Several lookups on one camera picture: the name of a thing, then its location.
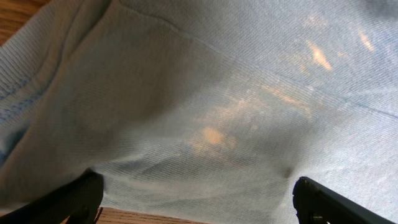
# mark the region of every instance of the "seam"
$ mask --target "seam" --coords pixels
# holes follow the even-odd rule
[[[69,59],[69,58],[73,55],[73,51],[75,51],[75,50],[80,46],[80,44],[81,44],[82,42],[85,41],[85,39],[86,39],[87,36],[90,34],[90,32],[91,32],[100,22],[103,21],[104,16],[105,16],[105,14],[108,12],[109,6],[111,5],[111,3],[112,3],[111,0],[108,0],[108,2],[106,3],[106,5],[103,6],[103,8],[101,9],[102,12],[101,12],[101,14],[99,15],[98,19],[97,19],[94,23],[92,23],[84,32],[81,33],[81,37],[80,37],[80,38],[78,39],[78,41],[76,41],[76,43],[74,44],[75,47],[73,48],[73,50],[71,50],[71,54],[69,55],[69,57],[67,57],[67,55],[65,55],[65,59],[66,59],[66,60]]]
[[[163,18],[163,17],[156,16],[156,15],[151,15],[151,14],[144,14],[143,12],[137,11],[137,10],[135,10],[135,9],[133,9],[133,8],[131,8],[131,7],[127,6],[127,5],[125,5],[121,0],[119,0],[119,3],[120,3],[120,5],[121,5],[123,8],[127,9],[128,11],[131,11],[131,12],[133,12],[133,13],[139,15],[139,16],[145,17],[146,19],[155,19],[155,20],[157,20],[157,22],[158,22],[159,24],[162,24],[163,26],[168,27],[171,31],[173,31],[173,32],[175,32],[175,33],[177,33],[177,34],[179,34],[179,35],[185,37],[185,38],[188,38],[188,39],[197,41],[197,42],[203,44],[205,47],[208,47],[210,50],[212,50],[212,51],[214,51],[214,52],[216,52],[216,53],[218,53],[218,54],[220,54],[220,55],[222,55],[222,56],[228,58],[229,60],[232,60],[232,61],[234,61],[234,62],[240,62],[241,64],[243,64],[243,65],[245,65],[245,66],[247,66],[247,67],[249,67],[249,68],[251,68],[251,69],[259,70],[259,71],[261,71],[261,72],[263,72],[263,73],[264,73],[264,72],[266,72],[266,73],[271,73],[271,74],[273,74],[273,76],[276,76],[276,77],[278,77],[278,78],[283,78],[283,81],[287,82],[288,84],[291,84],[291,85],[293,85],[293,86],[300,87],[300,89],[306,89],[306,88],[302,85],[302,83],[300,83],[300,82],[295,82],[293,79],[291,79],[291,78],[289,78],[289,77],[286,77],[286,76],[283,76],[283,75],[281,75],[281,74],[276,75],[275,73],[273,73],[273,72],[271,72],[271,71],[269,71],[269,70],[265,70],[265,71],[264,71],[264,69],[259,68],[257,65],[254,65],[254,64],[252,64],[251,62],[248,62],[247,60],[238,59],[238,58],[236,58],[235,56],[232,56],[231,54],[228,54],[228,53],[226,53],[226,52],[224,52],[224,51],[218,49],[217,47],[215,47],[215,46],[213,46],[213,45],[211,45],[211,44],[205,42],[204,40],[201,40],[201,38],[199,38],[199,37],[193,35],[192,33],[190,33],[190,32],[188,32],[188,31],[186,31],[186,30],[184,30],[184,29],[181,29],[181,28],[177,27],[175,24],[173,24],[172,22],[168,21],[167,19],[165,19],[165,18]],[[253,79],[255,79],[255,80],[257,80],[257,81],[261,81],[261,79],[260,79],[260,78],[257,78],[257,77],[253,77]],[[325,97],[326,100],[329,100],[329,101],[340,100],[340,101],[342,101],[342,102],[344,102],[344,103],[349,103],[349,104],[354,105],[354,106],[357,106],[357,107],[359,107],[359,108],[363,108],[363,109],[366,109],[366,110],[369,110],[369,111],[373,111],[373,112],[376,112],[376,113],[380,113],[380,114],[383,114],[384,116],[387,116],[387,117],[389,117],[389,118],[398,120],[398,116],[396,116],[396,115],[394,115],[394,114],[390,114],[390,113],[387,113],[387,112],[385,112],[385,111],[379,111],[379,110],[377,110],[377,109],[370,108],[370,107],[368,107],[368,106],[365,106],[365,105],[361,105],[361,104],[359,104],[359,103],[352,102],[352,101],[350,101],[350,100],[347,100],[346,98],[343,98],[343,97],[340,97],[340,96],[335,96],[335,95],[333,95],[333,94],[331,94],[331,93],[326,93],[326,92],[324,92],[324,91],[322,91],[322,90],[319,90],[319,89],[317,89],[317,88],[314,88],[314,90],[315,90],[315,92],[317,92],[318,94],[323,95],[323,96]]]
[[[7,120],[12,119],[13,117],[15,117],[16,115],[18,115],[19,113],[21,113],[21,111],[23,111],[24,109],[26,109],[28,106],[32,105],[32,104],[33,104],[37,99],[39,99],[39,98],[43,95],[43,93],[48,89],[48,87],[49,87],[50,84],[52,83],[53,79],[55,78],[55,75],[57,74],[57,72],[58,72],[58,70],[59,70],[60,63],[61,63],[61,61],[62,61],[62,59],[63,59],[63,51],[65,50],[65,42],[66,42],[66,40],[67,40],[68,33],[69,33],[70,29],[72,28],[72,25],[73,25],[73,23],[74,23],[74,21],[75,21],[75,19],[76,19],[77,14],[80,12],[81,5],[82,5],[82,4],[83,4],[83,1],[80,3],[78,9],[76,10],[76,12],[75,12],[74,15],[73,15],[73,18],[72,18],[72,20],[71,20],[71,22],[70,22],[68,28],[66,29],[66,35],[65,35],[65,37],[63,38],[63,41],[62,41],[61,51],[60,51],[60,53],[58,54],[59,60],[58,60],[58,62],[57,62],[57,65],[55,66],[55,69],[54,69],[53,74],[50,76],[50,77],[51,77],[50,80],[47,82],[47,85],[46,85],[43,89],[39,90],[37,93],[35,93],[35,94],[33,94],[32,96],[30,96],[29,98],[27,98],[27,99],[25,99],[25,100],[22,100],[22,101],[20,101],[19,103],[16,103],[16,104],[12,105],[11,107],[9,107],[9,109],[2,109],[2,110],[0,111],[0,124],[1,124],[1,123],[4,123],[4,122],[7,121]],[[8,97],[8,96],[10,96],[10,95],[13,95],[16,91],[22,89],[22,88],[25,87],[27,84],[29,84],[30,81],[31,81],[34,77],[37,76],[37,74],[38,74],[38,73],[41,71],[41,69],[43,68],[44,63],[45,63],[45,61],[46,61],[46,59],[47,59],[47,57],[48,57],[49,48],[47,49],[46,56],[45,56],[45,58],[43,59],[43,61],[41,62],[41,65],[40,65],[39,69],[37,69],[37,71],[36,71],[32,76],[30,76],[28,79],[22,81],[22,85],[19,85],[20,88],[13,88],[12,91],[11,91],[11,93],[7,93],[7,94],[5,94],[4,96],[0,96],[0,100],[3,100],[3,99],[5,99],[6,97]]]

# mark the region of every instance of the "light blue fabric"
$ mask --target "light blue fabric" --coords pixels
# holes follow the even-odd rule
[[[306,175],[398,222],[396,1],[52,1],[0,49],[0,205],[297,223]]]

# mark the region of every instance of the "wooden surface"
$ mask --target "wooden surface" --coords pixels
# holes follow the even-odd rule
[[[5,41],[15,34],[40,7],[49,1],[50,0],[0,0],[0,45],[5,43]],[[112,223],[196,224],[197,222],[104,208],[99,215],[97,224]]]
[[[204,224],[177,218],[125,212],[112,208],[104,208],[99,210],[97,218],[98,221],[96,224]]]
[[[0,45],[50,0],[0,0]]]

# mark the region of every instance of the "stitching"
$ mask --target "stitching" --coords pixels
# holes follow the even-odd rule
[[[74,21],[76,19],[77,14],[80,12],[82,4],[83,4],[83,2],[80,3],[79,8],[76,10],[76,13],[73,15],[73,18],[72,18],[72,20],[71,20],[71,22],[70,22],[70,24],[69,24],[69,26],[67,28],[66,35],[65,35],[65,37],[63,38],[63,41],[62,41],[61,51],[60,51],[60,53],[58,55],[59,60],[57,62],[57,65],[55,66],[55,70],[54,70],[53,74],[51,75],[50,80],[47,82],[47,85],[42,90],[40,90],[37,93],[33,94],[31,97],[29,97],[29,98],[27,98],[27,99],[25,99],[23,101],[20,101],[17,104],[12,105],[8,109],[1,109],[0,110],[0,124],[4,123],[7,120],[12,119],[13,117],[15,117],[16,115],[21,113],[22,110],[24,110],[28,106],[32,105],[34,103],[34,101],[39,99],[43,95],[43,93],[48,89],[48,87],[52,83],[53,79],[55,78],[55,75],[57,74],[57,72],[59,70],[61,61],[63,59],[63,52],[65,50],[65,42],[67,40],[68,33],[69,33],[70,29],[72,28],[72,25],[73,25],[73,23],[74,23]],[[17,90],[20,90],[21,88],[26,86],[28,83],[30,83],[30,81],[38,74],[38,72],[44,66],[44,63],[46,62],[46,59],[47,59],[48,55],[49,55],[49,50],[47,50],[46,56],[43,59],[39,69],[31,77],[29,77],[27,80],[22,81],[22,86],[20,88],[13,88],[10,93],[5,94],[3,96],[0,96],[0,100],[5,99],[7,96],[13,95]]]

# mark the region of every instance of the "black object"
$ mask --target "black object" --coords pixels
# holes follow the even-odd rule
[[[94,172],[0,217],[0,224],[93,224],[103,198],[104,180]]]
[[[300,224],[394,224],[308,177],[293,189]]]

